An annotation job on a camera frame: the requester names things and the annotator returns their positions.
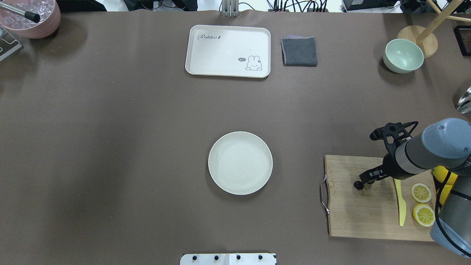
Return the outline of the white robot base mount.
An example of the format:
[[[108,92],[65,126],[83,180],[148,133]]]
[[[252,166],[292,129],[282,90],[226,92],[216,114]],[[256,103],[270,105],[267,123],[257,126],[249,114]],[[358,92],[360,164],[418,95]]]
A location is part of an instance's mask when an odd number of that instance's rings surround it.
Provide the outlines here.
[[[272,253],[204,253],[184,254],[180,265],[276,265]]]

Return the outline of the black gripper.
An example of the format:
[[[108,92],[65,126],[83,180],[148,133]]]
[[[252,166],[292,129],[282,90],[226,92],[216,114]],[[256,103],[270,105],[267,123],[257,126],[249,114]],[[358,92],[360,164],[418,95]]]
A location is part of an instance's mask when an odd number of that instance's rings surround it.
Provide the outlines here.
[[[418,122],[387,123],[383,127],[374,129],[370,133],[372,141],[383,140],[387,154],[382,161],[382,167],[375,167],[359,175],[364,184],[373,184],[390,176],[397,180],[412,177],[412,162],[407,155],[407,142],[412,139],[410,135],[417,127]]]

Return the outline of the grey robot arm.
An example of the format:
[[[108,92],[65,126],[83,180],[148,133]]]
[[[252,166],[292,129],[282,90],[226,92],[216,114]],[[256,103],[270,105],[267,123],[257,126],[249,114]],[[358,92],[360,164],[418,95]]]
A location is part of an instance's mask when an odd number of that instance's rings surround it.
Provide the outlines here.
[[[444,248],[470,257],[470,124],[462,119],[443,119],[411,137],[408,127],[417,122],[387,123],[370,134],[373,141],[384,141],[387,155],[382,164],[360,174],[354,187],[362,190],[387,177],[405,180],[436,166],[443,166],[457,179],[441,209],[435,209],[431,238]]]

